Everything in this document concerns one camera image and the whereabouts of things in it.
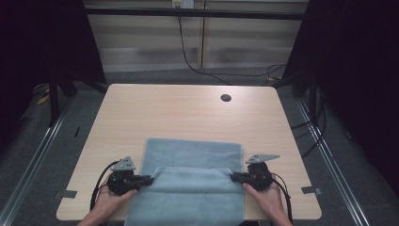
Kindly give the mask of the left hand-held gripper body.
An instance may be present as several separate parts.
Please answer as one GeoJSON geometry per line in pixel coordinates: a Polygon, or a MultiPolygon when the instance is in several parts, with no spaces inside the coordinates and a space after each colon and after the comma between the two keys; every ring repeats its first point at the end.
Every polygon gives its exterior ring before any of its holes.
{"type": "Polygon", "coordinates": [[[142,179],[135,175],[136,165],[130,156],[126,156],[111,167],[111,174],[107,179],[107,186],[111,192],[121,196],[130,190],[143,187],[142,179]]]}

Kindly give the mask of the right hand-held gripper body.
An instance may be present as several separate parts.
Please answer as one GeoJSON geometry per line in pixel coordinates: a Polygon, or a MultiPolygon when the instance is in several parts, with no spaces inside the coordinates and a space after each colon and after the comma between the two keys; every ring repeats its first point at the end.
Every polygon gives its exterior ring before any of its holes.
{"type": "Polygon", "coordinates": [[[271,172],[266,161],[279,158],[278,154],[254,154],[247,161],[249,184],[257,191],[264,191],[273,183],[271,172]]]}

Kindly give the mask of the grey-blue terry towel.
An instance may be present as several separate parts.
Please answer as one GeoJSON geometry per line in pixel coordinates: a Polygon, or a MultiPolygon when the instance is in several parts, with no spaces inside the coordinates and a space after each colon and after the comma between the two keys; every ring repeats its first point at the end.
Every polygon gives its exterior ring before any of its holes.
{"type": "Polygon", "coordinates": [[[140,188],[124,226],[239,226],[245,221],[244,189],[231,180],[243,170],[237,143],[150,138],[140,188]]]}

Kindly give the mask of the person's left hand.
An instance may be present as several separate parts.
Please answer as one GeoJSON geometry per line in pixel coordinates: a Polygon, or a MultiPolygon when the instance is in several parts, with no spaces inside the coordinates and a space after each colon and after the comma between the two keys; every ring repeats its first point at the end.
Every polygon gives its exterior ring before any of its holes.
{"type": "Polygon", "coordinates": [[[133,189],[119,196],[113,193],[108,186],[101,186],[92,212],[100,217],[109,218],[123,203],[130,201],[137,193],[138,191],[133,189]]]}

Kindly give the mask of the person's right hand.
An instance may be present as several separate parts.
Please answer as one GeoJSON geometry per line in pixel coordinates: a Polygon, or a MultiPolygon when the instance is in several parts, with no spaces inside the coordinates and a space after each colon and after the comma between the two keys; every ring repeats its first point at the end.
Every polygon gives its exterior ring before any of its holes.
{"type": "Polygon", "coordinates": [[[255,199],[262,211],[271,219],[277,219],[285,215],[281,202],[280,189],[276,183],[272,183],[264,191],[257,191],[247,183],[243,184],[243,188],[255,199]]]}

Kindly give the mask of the grey tape piece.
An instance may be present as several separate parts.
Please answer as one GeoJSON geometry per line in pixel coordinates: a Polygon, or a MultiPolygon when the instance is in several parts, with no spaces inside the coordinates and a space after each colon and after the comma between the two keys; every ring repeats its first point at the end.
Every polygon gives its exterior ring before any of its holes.
{"type": "Polygon", "coordinates": [[[57,191],[54,194],[53,198],[58,199],[58,200],[62,200],[63,198],[74,199],[76,194],[77,194],[77,192],[73,191],[73,190],[57,191]]]}
{"type": "Polygon", "coordinates": [[[322,190],[319,187],[305,186],[301,188],[303,194],[314,194],[316,196],[322,194],[322,190]]]}

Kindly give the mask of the black curtain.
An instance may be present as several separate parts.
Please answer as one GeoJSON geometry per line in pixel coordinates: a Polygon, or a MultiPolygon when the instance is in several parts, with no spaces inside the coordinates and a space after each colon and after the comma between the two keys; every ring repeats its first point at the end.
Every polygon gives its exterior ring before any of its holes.
{"type": "Polygon", "coordinates": [[[75,80],[104,83],[104,69],[83,0],[0,0],[0,153],[16,137],[33,89],[75,80]]]}
{"type": "Polygon", "coordinates": [[[399,0],[309,0],[283,77],[312,80],[399,198],[399,0]]]}

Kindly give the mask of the black horizontal bar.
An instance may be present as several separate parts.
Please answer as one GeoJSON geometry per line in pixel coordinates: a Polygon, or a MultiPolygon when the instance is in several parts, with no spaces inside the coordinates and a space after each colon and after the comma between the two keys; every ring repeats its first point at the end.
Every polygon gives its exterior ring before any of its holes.
{"type": "Polygon", "coordinates": [[[174,8],[105,8],[87,7],[86,14],[129,15],[129,16],[173,16],[202,18],[265,19],[303,21],[309,18],[304,13],[283,13],[265,11],[237,11],[212,9],[174,9],[174,8]]]}

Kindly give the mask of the metal floor rail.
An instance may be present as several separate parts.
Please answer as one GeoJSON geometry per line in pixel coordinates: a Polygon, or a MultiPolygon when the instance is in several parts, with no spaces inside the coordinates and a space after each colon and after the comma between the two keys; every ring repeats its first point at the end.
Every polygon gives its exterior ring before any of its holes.
{"type": "Polygon", "coordinates": [[[51,121],[51,105],[32,104],[20,122],[7,154],[0,161],[0,226],[11,226],[73,104],[60,99],[59,116],[51,121]]]}
{"type": "Polygon", "coordinates": [[[345,203],[355,224],[357,226],[371,226],[368,218],[365,215],[365,212],[359,204],[357,197],[343,176],[343,173],[329,146],[327,145],[326,140],[323,138],[322,130],[313,122],[311,122],[311,112],[306,103],[304,101],[298,101],[297,105],[302,117],[308,123],[309,130],[319,150],[319,153],[322,155],[331,177],[338,188],[343,198],[343,202],[345,203]]]}

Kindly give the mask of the black stand post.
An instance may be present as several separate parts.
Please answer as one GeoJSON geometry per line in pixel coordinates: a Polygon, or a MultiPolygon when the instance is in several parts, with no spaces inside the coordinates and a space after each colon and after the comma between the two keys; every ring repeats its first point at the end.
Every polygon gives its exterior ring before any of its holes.
{"type": "Polygon", "coordinates": [[[58,85],[56,81],[56,74],[54,72],[51,72],[49,76],[49,97],[51,107],[51,118],[49,126],[53,127],[59,116],[58,85]]]}

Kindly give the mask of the white wall socket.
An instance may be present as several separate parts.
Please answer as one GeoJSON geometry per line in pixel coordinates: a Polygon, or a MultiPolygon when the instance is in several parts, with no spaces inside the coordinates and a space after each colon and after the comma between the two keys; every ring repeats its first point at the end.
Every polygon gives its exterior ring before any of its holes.
{"type": "Polygon", "coordinates": [[[171,0],[173,8],[188,8],[193,9],[195,7],[194,0],[171,0]]]}

